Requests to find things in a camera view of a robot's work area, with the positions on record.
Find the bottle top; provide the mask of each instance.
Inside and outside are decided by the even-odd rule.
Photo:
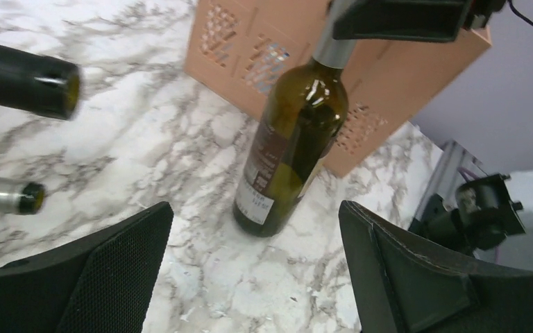
[[[324,66],[342,69],[348,63],[357,40],[335,40],[332,36],[336,19],[355,3],[355,0],[334,0],[328,13],[313,58]]]

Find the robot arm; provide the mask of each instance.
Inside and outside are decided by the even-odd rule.
[[[357,0],[335,23],[337,40],[452,42],[485,28],[506,0]]]

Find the dark green bottle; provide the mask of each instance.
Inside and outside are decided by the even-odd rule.
[[[354,0],[335,0],[312,59],[272,87],[234,202],[234,218],[259,237],[278,233],[322,167],[348,114],[340,75],[355,40],[334,40],[334,20]]]

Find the white marble surface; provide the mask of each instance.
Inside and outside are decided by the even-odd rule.
[[[186,0],[0,0],[0,44],[85,73],[71,122],[0,108],[0,176],[43,182],[37,216],[0,214],[0,266],[167,200],[176,217],[143,332],[357,332],[337,208],[412,217],[440,150],[410,124],[343,180],[323,172],[272,239],[232,196],[255,122],[182,71]]]

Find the perforated panel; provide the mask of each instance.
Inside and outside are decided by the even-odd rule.
[[[170,208],[149,212],[96,248],[56,333],[141,332],[171,220]]]
[[[264,34],[258,35],[253,50],[242,80],[257,92],[267,95],[285,71],[284,62],[289,57],[289,53],[283,45],[274,42]]]
[[[355,107],[348,111],[346,123],[340,130],[336,145],[350,155],[354,155],[367,139],[387,120],[380,114],[369,109],[363,103],[356,102]]]
[[[221,5],[210,2],[199,49],[207,58],[225,67],[237,35],[238,18]]]

